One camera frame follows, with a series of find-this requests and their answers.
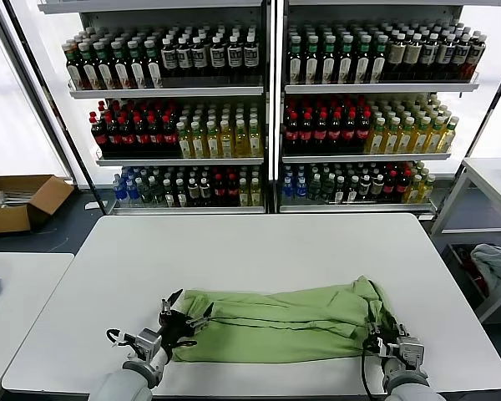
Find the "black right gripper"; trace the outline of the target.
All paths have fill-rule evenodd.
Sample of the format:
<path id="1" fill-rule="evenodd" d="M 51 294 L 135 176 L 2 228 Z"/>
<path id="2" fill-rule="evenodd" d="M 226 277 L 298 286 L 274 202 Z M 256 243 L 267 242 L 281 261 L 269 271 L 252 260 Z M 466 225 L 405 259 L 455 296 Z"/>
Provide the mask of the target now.
<path id="1" fill-rule="evenodd" d="M 407 330 L 400 322 L 391 325 L 391 327 L 379 326 L 376 322 L 369 322 L 368 326 L 369 345 L 371 347 L 378 347 L 379 341 L 385 344 L 396 343 L 397 338 L 404 338 L 407 336 Z"/>

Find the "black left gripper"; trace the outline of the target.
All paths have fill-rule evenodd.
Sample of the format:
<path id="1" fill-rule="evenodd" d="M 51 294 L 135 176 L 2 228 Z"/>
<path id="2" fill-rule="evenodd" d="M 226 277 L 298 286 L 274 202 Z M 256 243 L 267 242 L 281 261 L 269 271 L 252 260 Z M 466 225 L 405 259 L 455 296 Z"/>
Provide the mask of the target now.
<path id="1" fill-rule="evenodd" d="M 193 347 L 197 344 L 192 337 L 195 335 L 195 328 L 202 328 L 210 320 L 210 315 L 214 308 L 212 302 L 204 311 L 201 317 L 191 318 L 173 306 L 178 301 L 182 289 L 173 292 L 168 298 L 161 300 L 159 315 L 159 335 L 161 336 L 160 346 L 166 351 L 173 351 L 180 347 Z"/>

